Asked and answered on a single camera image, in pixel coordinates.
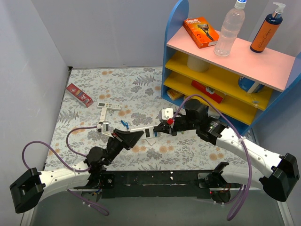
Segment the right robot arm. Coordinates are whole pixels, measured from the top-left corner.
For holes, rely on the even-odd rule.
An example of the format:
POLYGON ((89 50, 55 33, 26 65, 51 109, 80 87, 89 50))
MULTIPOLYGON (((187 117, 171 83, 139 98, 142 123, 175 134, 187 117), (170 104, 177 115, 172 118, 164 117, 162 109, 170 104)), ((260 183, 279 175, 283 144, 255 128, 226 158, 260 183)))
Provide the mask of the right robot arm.
POLYGON ((300 178, 298 163, 290 153, 280 155, 244 139, 230 126, 210 117, 207 109, 197 99, 186 99, 182 104, 185 114, 163 109, 159 113, 160 124, 155 132, 176 136, 180 131, 194 130, 204 141, 223 148, 244 159, 248 166, 256 168, 243 172, 226 165, 213 174, 213 183, 218 187, 228 183, 245 184, 263 189, 271 198, 285 202, 300 178))

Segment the white red remote control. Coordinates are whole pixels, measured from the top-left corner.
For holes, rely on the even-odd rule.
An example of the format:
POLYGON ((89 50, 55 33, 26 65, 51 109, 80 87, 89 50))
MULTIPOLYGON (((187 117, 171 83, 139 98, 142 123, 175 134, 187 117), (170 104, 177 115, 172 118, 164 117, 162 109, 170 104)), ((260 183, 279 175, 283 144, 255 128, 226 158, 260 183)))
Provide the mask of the white red remote control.
POLYGON ((143 134, 143 136, 139 140, 158 138, 158 137, 160 137, 160 133, 157 132, 157 137, 154 137, 154 131, 153 131, 154 127, 155 126, 147 126, 147 127, 130 129, 130 132, 143 131, 144 134, 143 134))

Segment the white battery cover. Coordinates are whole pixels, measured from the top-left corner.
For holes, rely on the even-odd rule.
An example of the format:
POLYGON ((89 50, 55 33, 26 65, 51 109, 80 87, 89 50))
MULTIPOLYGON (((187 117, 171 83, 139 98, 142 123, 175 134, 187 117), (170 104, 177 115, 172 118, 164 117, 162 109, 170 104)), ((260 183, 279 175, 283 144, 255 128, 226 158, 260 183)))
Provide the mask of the white battery cover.
POLYGON ((156 141, 154 139, 147 139, 146 140, 150 145, 154 145, 156 141))

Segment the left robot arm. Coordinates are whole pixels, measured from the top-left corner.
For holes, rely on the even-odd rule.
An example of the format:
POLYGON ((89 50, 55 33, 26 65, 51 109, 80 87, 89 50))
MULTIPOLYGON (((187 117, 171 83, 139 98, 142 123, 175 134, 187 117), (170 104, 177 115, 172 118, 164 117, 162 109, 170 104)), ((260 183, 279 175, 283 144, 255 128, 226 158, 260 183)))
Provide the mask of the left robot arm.
POLYGON ((105 171, 105 166, 110 165, 123 149, 133 148, 143 135, 143 131, 115 129, 106 148, 91 148, 85 160, 73 166, 66 164, 64 168, 53 171, 28 168, 9 187, 15 212, 27 212, 39 201, 68 189, 86 185, 96 188, 100 183, 99 175, 105 171))

